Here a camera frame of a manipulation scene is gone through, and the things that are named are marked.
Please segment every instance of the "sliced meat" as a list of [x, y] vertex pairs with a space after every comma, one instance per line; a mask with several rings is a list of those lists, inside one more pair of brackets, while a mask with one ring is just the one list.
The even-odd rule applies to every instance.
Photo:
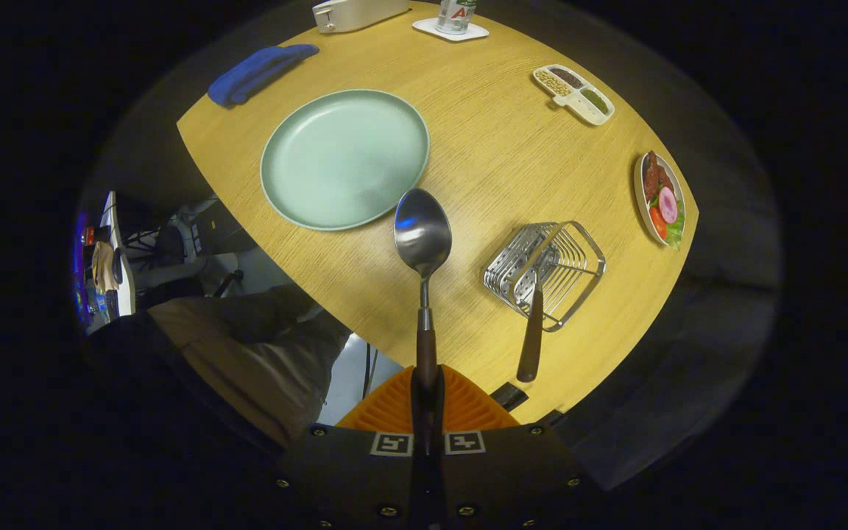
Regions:
[[660, 184], [663, 184], [664, 188], [669, 188], [669, 191], [673, 191], [673, 181], [669, 179], [663, 166], [657, 166], [657, 170], [660, 170]]
[[656, 198], [657, 191], [660, 190], [660, 171], [663, 168], [657, 165], [657, 155], [652, 151], [647, 155], [646, 160], [646, 174], [643, 175], [643, 195], [646, 196], [647, 202], [651, 202]]

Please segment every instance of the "blue cloth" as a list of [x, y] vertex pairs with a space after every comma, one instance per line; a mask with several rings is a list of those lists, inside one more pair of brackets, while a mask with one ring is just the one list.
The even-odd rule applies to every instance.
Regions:
[[286, 48], [272, 46], [256, 51], [216, 79], [208, 87], [208, 97], [222, 107], [244, 103], [290, 66], [317, 53], [319, 48], [312, 44], [294, 44]]

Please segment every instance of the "lettuce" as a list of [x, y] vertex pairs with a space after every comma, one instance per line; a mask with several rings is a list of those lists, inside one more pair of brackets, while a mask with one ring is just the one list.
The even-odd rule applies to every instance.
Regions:
[[672, 225], [666, 225], [666, 242], [679, 250], [679, 244], [682, 242], [682, 228], [686, 224], [686, 207], [681, 200], [676, 201], [676, 205], [679, 206], [679, 217]]

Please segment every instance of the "metal dish rack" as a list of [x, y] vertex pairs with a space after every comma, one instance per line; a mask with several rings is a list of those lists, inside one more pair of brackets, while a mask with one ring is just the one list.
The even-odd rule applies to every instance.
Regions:
[[[595, 269], [588, 269], [588, 254], [582, 242], [598, 259]], [[543, 329], [553, 332], [580, 308], [605, 268], [603, 252], [581, 224], [538, 222], [516, 231], [486, 267], [484, 285], [528, 318], [532, 292], [539, 281], [545, 298]]]

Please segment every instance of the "person's leg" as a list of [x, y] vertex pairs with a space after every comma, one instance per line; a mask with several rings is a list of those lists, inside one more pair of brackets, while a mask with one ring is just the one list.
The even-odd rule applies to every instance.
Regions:
[[333, 363], [349, 339], [351, 330], [325, 310], [270, 343], [256, 347], [265, 361], [283, 373], [277, 384], [297, 406], [277, 411], [277, 419], [292, 439], [319, 419], [329, 393]]
[[268, 342], [290, 328], [316, 302], [300, 286], [229, 298], [177, 298], [153, 306], [149, 314], [181, 348], [225, 333], [239, 342]]
[[319, 418], [350, 333], [323, 311], [270, 343], [223, 336], [189, 343], [183, 355], [226, 402], [286, 447]]

